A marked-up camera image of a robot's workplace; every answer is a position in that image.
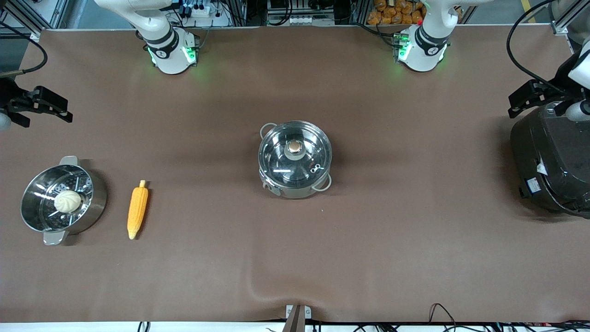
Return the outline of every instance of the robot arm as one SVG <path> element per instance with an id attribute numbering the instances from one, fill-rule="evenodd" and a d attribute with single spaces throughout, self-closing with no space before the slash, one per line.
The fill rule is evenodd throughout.
<path id="1" fill-rule="evenodd" d="M 565 116 L 575 122 L 590 121 L 590 102 L 587 99 L 588 89 L 590 89 L 590 43 L 588 41 L 582 47 L 578 61 L 568 77 L 584 88 L 585 98 L 570 105 L 565 111 Z"/>
<path id="2" fill-rule="evenodd" d="M 148 40 L 164 37 L 171 28 L 158 9 L 172 5 L 172 0 L 94 0 L 98 6 L 129 21 Z"/>
<path id="3" fill-rule="evenodd" d="M 416 71 L 432 70 L 443 59 L 447 41 L 458 23 L 457 5 L 480 5 L 492 0 L 424 0 L 428 8 L 422 25 L 403 30 L 407 47 L 399 48 L 396 58 Z"/>
<path id="4" fill-rule="evenodd" d="M 549 80 L 549 83 L 562 92 L 536 79 L 529 80 L 509 96 L 510 117 L 515 118 L 530 108 L 561 101 L 555 107 L 557 116 L 565 115 L 575 122 L 590 121 L 590 104 L 586 99 L 590 89 L 590 43 L 588 41 L 582 50 L 567 59 L 559 67 L 555 77 Z"/>
<path id="5" fill-rule="evenodd" d="M 94 0 L 96 4 L 131 23 L 146 42 L 152 62 L 166 74 L 179 74 L 196 66 L 199 47 L 195 35 L 173 28 L 160 8 L 172 0 Z"/>
<path id="6" fill-rule="evenodd" d="M 21 112 L 46 113 L 72 122 L 72 113 L 67 109 L 67 99 L 46 87 L 37 86 L 29 92 L 18 87 L 12 79 L 0 79 L 0 130 L 8 129 L 11 123 L 29 127 L 31 120 Z"/>

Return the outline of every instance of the pot lid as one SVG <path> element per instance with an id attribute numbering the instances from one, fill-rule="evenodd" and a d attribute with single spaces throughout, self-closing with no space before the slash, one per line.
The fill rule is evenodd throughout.
<path id="1" fill-rule="evenodd" d="M 317 126 L 285 122 L 271 129 L 258 151 L 262 172 L 278 185 L 305 188 L 315 184 L 332 162 L 332 146 Z"/>
<path id="2" fill-rule="evenodd" d="M 80 201 L 72 209 L 60 207 L 55 198 L 69 191 Z M 90 175 L 76 165 L 51 167 L 37 175 L 22 195 L 21 215 L 25 223 L 40 232 L 58 232 L 74 224 L 90 206 L 93 185 Z"/>

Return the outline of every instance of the label sticker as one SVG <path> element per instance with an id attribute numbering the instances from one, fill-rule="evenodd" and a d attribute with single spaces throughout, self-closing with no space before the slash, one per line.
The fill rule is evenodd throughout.
<path id="1" fill-rule="evenodd" d="M 541 186 L 539 185 L 537 178 L 531 178 L 531 179 L 526 180 L 526 185 L 529 186 L 529 190 L 530 190 L 531 194 L 534 194 L 537 191 L 541 191 Z"/>

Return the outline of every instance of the black cable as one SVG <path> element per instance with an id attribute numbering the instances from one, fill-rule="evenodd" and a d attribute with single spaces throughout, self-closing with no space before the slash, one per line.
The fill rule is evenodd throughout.
<path id="1" fill-rule="evenodd" d="M 518 69 L 522 70 L 523 72 L 525 72 L 529 76 L 535 78 L 537 81 L 542 82 L 543 84 L 547 85 L 551 89 L 559 92 L 560 94 L 562 94 L 564 96 L 567 96 L 568 95 L 567 92 L 565 92 L 562 89 L 554 86 L 553 84 L 549 83 L 547 80 L 543 79 L 539 75 L 537 75 L 537 74 L 533 73 L 532 71 L 528 70 L 527 68 L 523 67 L 518 61 L 516 61 L 516 59 L 514 58 L 514 55 L 512 54 L 512 50 L 510 49 L 510 40 L 512 39 L 512 34 L 516 30 L 516 27 L 518 27 L 518 25 L 520 24 L 520 22 L 522 22 L 527 17 L 527 15 L 529 15 L 531 12 L 537 10 L 538 8 L 540 8 L 542 6 L 545 6 L 547 4 L 550 4 L 553 1 L 556 1 L 556 0 L 544 0 L 544 1 L 541 1 L 537 5 L 532 6 L 529 10 L 527 10 L 524 14 L 522 14 L 522 16 L 519 19 L 516 20 L 516 23 L 514 23 L 514 25 L 512 26 L 512 29 L 510 29 L 510 32 L 508 33 L 508 38 L 506 38 L 506 51 L 508 52 L 508 56 L 510 57 L 510 60 L 514 63 L 514 65 Z"/>
<path id="2" fill-rule="evenodd" d="M 379 37 L 381 37 L 381 40 L 391 46 L 391 47 L 395 47 L 395 45 L 393 45 L 392 43 L 390 43 L 387 39 L 385 39 L 385 36 L 383 36 L 383 34 L 381 33 L 381 31 L 379 31 L 379 23 L 375 24 L 375 29 L 377 29 L 377 33 L 379 34 Z"/>
<path id="3" fill-rule="evenodd" d="M 469 326 L 465 326 L 465 325 L 454 325 L 454 326 L 451 326 L 449 328 L 446 328 L 443 332 L 448 332 L 450 330 L 453 330 L 453 332 L 455 332 L 455 330 L 457 328 L 465 328 L 466 330 L 470 330 L 470 331 L 474 331 L 474 332 L 481 332 L 481 330 L 478 330 L 476 328 L 472 328 L 472 327 L 469 327 Z"/>
<path id="4" fill-rule="evenodd" d="M 227 4 L 225 4 L 225 3 L 221 2 L 221 1 L 219 1 L 219 2 L 218 2 L 218 5 L 219 5 L 219 4 L 221 4 L 221 6 L 223 7 L 224 11 L 225 11 L 226 13 L 230 13 L 230 15 L 231 15 L 231 16 L 232 16 L 234 19 L 237 19 L 238 21 L 242 21 L 242 19 L 241 19 L 241 18 L 239 18 L 239 17 L 235 16 L 235 15 L 234 15 L 234 13 L 232 13 L 232 12 L 230 11 L 230 6 L 229 6 L 229 5 L 227 5 Z"/>
<path id="5" fill-rule="evenodd" d="M 538 332 L 536 330 L 534 330 L 533 328 L 529 327 L 527 324 L 522 323 L 522 326 L 524 326 L 527 330 L 529 330 L 530 332 Z M 552 332 L 566 332 L 566 331 L 577 331 L 578 328 L 582 329 L 590 329 L 590 326 L 574 326 L 574 327 L 567 327 L 566 325 L 561 325 L 561 324 L 553 324 L 554 327 L 557 328 L 561 328 L 561 330 L 558 331 L 552 331 Z"/>
<path id="6" fill-rule="evenodd" d="M 281 21 L 279 23 L 268 22 L 269 25 L 278 27 L 279 25 L 285 24 L 291 18 L 291 15 L 293 14 L 293 3 L 291 1 L 292 0 L 285 0 L 285 16 L 281 19 Z"/>
<path id="7" fill-rule="evenodd" d="M 152 323 L 148 322 L 148 321 L 145 323 L 146 323 L 146 328 L 143 330 L 143 332 L 149 332 L 149 328 L 150 328 L 150 325 L 152 325 Z M 139 326 L 137 327 L 137 332 L 141 331 L 142 325 L 143 325 L 143 321 L 139 322 Z"/>
<path id="8" fill-rule="evenodd" d="M 366 31 L 369 31 L 370 33 L 372 33 L 372 34 L 374 34 L 374 35 L 379 35 L 379 34 L 381 34 L 381 35 L 384 35 L 384 36 L 390 36 L 390 37 L 393 37 L 393 35 L 394 35 L 394 34 L 386 34 L 386 33 L 384 33 L 384 32 L 377 32 L 377 31 L 375 31 L 375 30 L 373 30 L 373 29 L 371 29 L 371 28 L 367 27 L 366 25 L 364 25 L 364 24 L 361 24 L 361 23 L 358 23 L 358 22 L 355 22 L 353 25 L 357 25 L 358 27 L 361 27 L 361 28 L 363 28 L 364 30 L 366 30 Z"/>
<path id="9" fill-rule="evenodd" d="M 10 31 L 16 33 L 17 35 L 19 35 L 19 37 L 28 40 L 33 45 L 35 45 L 37 48 L 39 48 L 39 50 L 41 50 L 41 52 L 43 53 L 43 60 L 41 61 L 41 63 L 38 64 L 38 65 L 36 65 L 35 67 L 29 68 L 29 69 L 20 70 L 22 72 L 22 74 L 32 73 L 32 72 L 34 72 L 36 70 L 39 70 L 39 69 L 41 69 L 47 63 L 47 52 L 45 52 L 45 49 L 41 45 L 39 45 L 36 41 L 30 39 L 25 34 L 21 33 L 20 31 L 18 31 L 15 28 L 7 25 L 4 22 L 1 22 L 0 21 L 0 25 L 2 25 L 3 27 L 5 27 L 6 29 L 9 29 Z"/>
<path id="10" fill-rule="evenodd" d="M 182 18 L 180 15 L 178 15 L 178 12 L 174 8 L 174 6 L 172 6 L 172 10 L 174 11 L 174 14 L 176 14 L 176 17 L 178 18 L 178 22 L 181 24 L 181 28 L 184 28 L 184 24 L 182 23 Z"/>
<path id="11" fill-rule="evenodd" d="M 385 324 L 385 323 L 378 323 L 375 325 L 375 328 L 377 329 L 377 331 L 379 331 L 379 329 L 383 330 L 383 332 L 398 332 L 398 327 L 396 326 L 394 327 L 391 324 Z"/>
<path id="12" fill-rule="evenodd" d="M 451 322 L 456 325 L 455 323 L 455 318 L 453 318 L 453 316 L 448 312 L 448 310 L 444 307 L 444 305 L 440 304 L 440 303 L 435 303 L 432 306 L 430 306 L 430 315 L 428 316 L 428 322 L 431 323 L 432 322 L 432 318 L 434 316 L 434 311 L 437 309 L 437 307 L 441 307 L 445 313 L 447 313 L 448 317 L 451 319 Z"/>

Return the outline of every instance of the cable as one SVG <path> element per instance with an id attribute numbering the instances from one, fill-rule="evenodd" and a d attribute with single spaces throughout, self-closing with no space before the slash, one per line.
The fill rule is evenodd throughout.
<path id="1" fill-rule="evenodd" d="M 281 19 L 281 21 L 279 23 L 268 22 L 269 25 L 272 25 L 274 27 L 278 27 L 279 25 L 283 25 L 283 24 L 287 23 L 287 21 L 291 18 L 291 15 L 293 14 L 293 3 L 291 0 L 285 0 L 285 3 L 286 3 L 285 16 Z"/>
<path id="2" fill-rule="evenodd" d="M 377 33 L 379 34 L 379 37 L 381 37 L 381 40 L 382 40 L 382 41 L 383 41 L 385 44 L 387 44 L 387 45 L 389 45 L 389 46 L 391 46 L 391 47 L 394 47 L 394 48 L 395 48 L 395 45 L 393 45 L 393 44 L 392 44 L 392 43 L 390 43 L 390 42 L 389 42 L 387 39 L 385 39 L 385 36 L 383 36 L 383 34 L 381 33 L 381 31 L 379 31 L 379 23 L 375 24 L 375 29 L 377 29 Z"/>
<path id="3" fill-rule="evenodd" d="M 16 33 L 17 35 L 19 35 L 19 37 L 28 40 L 33 45 L 35 45 L 37 48 L 39 48 L 39 50 L 41 50 L 41 52 L 43 53 L 43 60 L 41 61 L 40 64 L 36 65 L 35 67 L 31 67 L 29 69 L 22 69 L 22 70 L 10 71 L 9 73 L 2 73 L 2 74 L 0 74 L 0 77 L 17 76 L 17 75 L 23 75 L 23 74 L 27 74 L 27 73 L 32 73 L 32 72 L 34 72 L 36 70 L 41 69 L 47 63 L 47 52 L 45 52 L 45 49 L 41 45 L 39 45 L 36 41 L 30 39 L 25 34 L 21 33 L 20 31 L 18 31 L 15 28 L 7 25 L 4 22 L 1 22 L 0 21 L 0 25 L 2 25 L 3 27 L 5 27 L 6 29 L 9 29 L 10 31 Z"/>
<path id="4" fill-rule="evenodd" d="M 149 327 L 150 325 L 152 325 L 151 322 L 145 322 L 146 323 L 146 327 L 143 329 L 143 332 L 149 332 Z M 137 332 L 140 332 L 142 330 L 142 325 L 143 325 L 143 321 L 139 322 L 139 326 L 137 327 Z"/>
<path id="5" fill-rule="evenodd" d="M 168 22 L 170 22 L 170 24 L 172 24 L 173 27 L 180 27 L 181 22 L 175 19 L 170 20 L 170 17 L 172 17 L 172 13 L 166 14 L 166 19 L 168 20 Z"/>
<path id="6" fill-rule="evenodd" d="M 521 325 L 524 326 L 530 332 L 538 332 L 538 331 L 534 330 L 533 328 L 529 327 L 526 323 L 521 323 Z M 582 329 L 582 328 L 584 328 L 584 329 L 590 329 L 590 326 L 587 326 L 587 325 L 583 325 L 583 326 L 576 325 L 574 327 L 564 327 L 564 326 L 567 326 L 567 325 L 565 325 L 565 324 L 564 325 L 561 325 L 561 324 L 553 324 L 553 326 L 554 327 L 557 327 L 557 328 L 561 328 L 561 330 L 552 331 L 552 332 L 577 331 L 578 328 L 580 328 L 580 329 Z"/>
<path id="7" fill-rule="evenodd" d="M 453 318 L 453 316 L 451 316 L 451 314 L 448 312 L 448 310 L 444 307 L 444 305 L 440 304 L 440 303 L 435 303 L 433 305 L 430 306 L 430 312 L 428 315 L 428 322 L 431 323 L 432 322 L 432 318 L 434 316 L 434 311 L 437 309 L 437 307 L 441 307 L 445 313 L 447 313 L 448 317 L 451 319 L 451 322 L 453 323 L 453 325 L 456 325 L 455 323 L 455 318 Z"/>
<path id="8" fill-rule="evenodd" d="M 237 19 L 238 21 L 241 21 L 241 20 L 242 20 L 241 18 L 239 18 L 239 17 L 235 16 L 235 15 L 234 15 L 234 13 L 232 13 L 232 12 L 230 11 L 230 9 L 229 9 L 229 5 L 228 5 L 228 10 L 225 10 L 225 6 L 224 6 L 224 4 L 223 4 L 223 3 L 221 4 L 221 6 L 223 7 L 223 10 L 224 10 L 224 12 L 225 12 L 225 16 L 227 17 L 227 19 L 228 19 L 228 20 L 230 20 L 230 17 L 227 15 L 227 13 L 230 13 L 230 15 L 231 15 L 231 16 L 232 16 L 234 19 Z"/>
<path id="9" fill-rule="evenodd" d="M 550 4 L 553 1 L 556 1 L 556 0 L 544 0 L 544 1 L 541 1 L 537 5 L 532 6 L 529 10 L 527 10 L 524 14 L 522 14 L 522 16 L 519 19 L 516 20 L 516 23 L 514 23 L 514 25 L 512 26 L 512 29 L 510 29 L 510 32 L 508 33 L 508 38 L 506 38 L 506 51 L 508 52 L 508 56 L 510 57 L 510 60 L 514 63 L 514 65 L 518 69 L 522 70 L 523 72 L 525 72 L 529 76 L 533 77 L 537 81 L 539 81 L 539 82 L 547 85 L 551 89 L 559 92 L 561 95 L 568 96 L 569 94 L 567 92 L 565 92 L 562 89 L 554 86 L 553 84 L 549 83 L 547 80 L 543 79 L 539 75 L 537 75 L 537 74 L 533 73 L 532 71 L 528 70 L 527 68 L 523 67 L 518 61 L 516 61 L 516 59 L 514 58 L 514 55 L 512 54 L 512 50 L 510 49 L 510 40 L 512 39 L 512 34 L 516 30 L 516 27 L 518 27 L 518 25 L 520 24 L 520 22 L 522 22 L 527 17 L 527 15 L 529 15 L 533 11 L 537 10 L 538 8 L 540 8 L 542 6 L 545 6 L 547 4 Z"/>
<path id="10" fill-rule="evenodd" d="M 176 9 L 174 8 L 174 6 L 172 6 L 172 10 L 174 11 L 174 14 L 176 14 L 176 17 L 178 18 L 178 22 L 181 25 L 181 28 L 184 28 L 184 24 L 182 23 L 182 18 L 180 15 L 178 15 L 178 12 L 176 11 Z"/>
<path id="11" fill-rule="evenodd" d="M 470 331 L 474 331 L 474 332 L 481 332 L 481 330 L 478 330 L 476 328 L 472 328 L 472 327 L 469 327 L 469 326 L 465 326 L 465 325 L 453 325 L 451 327 L 445 328 L 444 331 L 442 331 L 442 332 L 449 332 L 451 330 L 453 332 L 455 332 L 455 330 L 458 329 L 458 328 L 465 328 L 466 330 L 470 330 Z"/>
<path id="12" fill-rule="evenodd" d="M 203 46 L 205 46 L 205 42 L 207 41 L 207 37 L 209 37 L 209 31 L 211 31 L 211 28 L 213 27 L 213 20 L 211 20 L 211 26 L 207 29 L 207 33 L 205 34 L 205 38 L 203 38 L 203 42 L 199 43 L 199 50 L 203 48 Z"/>
<path id="13" fill-rule="evenodd" d="M 363 28 L 364 30 L 369 31 L 370 33 L 372 33 L 374 35 L 379 35 L 380 33 L 382 33 L 382 32 L 377 32 L 377 31 L 367 27 L 366 25 L 358 23 L 358 22 L 354 23 L 354 25 L 357 25 L 357 26 Z"/>

